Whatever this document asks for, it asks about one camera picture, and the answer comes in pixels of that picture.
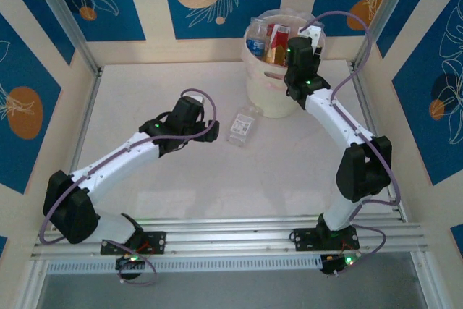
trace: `white table surface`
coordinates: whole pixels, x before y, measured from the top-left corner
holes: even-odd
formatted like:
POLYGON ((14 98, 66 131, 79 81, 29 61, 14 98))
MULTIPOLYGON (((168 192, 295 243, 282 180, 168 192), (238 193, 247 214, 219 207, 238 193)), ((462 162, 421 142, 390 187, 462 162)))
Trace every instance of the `white table surface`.
MULTIPOLYGON (((319 75, 334 87, 349 74, 345 61, 324 61, 319 75)), ((121 181, 98 207, 135 218, 225 218, 323 213, 336 197, 342 153, 318 121, 298 109, 283 119, 259 118, 243 148, 225 138, 232 118, 247 104, 241 62, 106 66, 79 168, 121 145, 146 120, 171 111, 185 88, 216 102, 221 134, 214 143, 190 142, 121 181)), ((339 100, 364 124, 353 85, 339 100)), ((206 106, 206 119, 211 116, 206 106)), ((377 198, 387 199, 386 192, 377 198)), ((391 208, 365 206, 363 213, 391 208)))

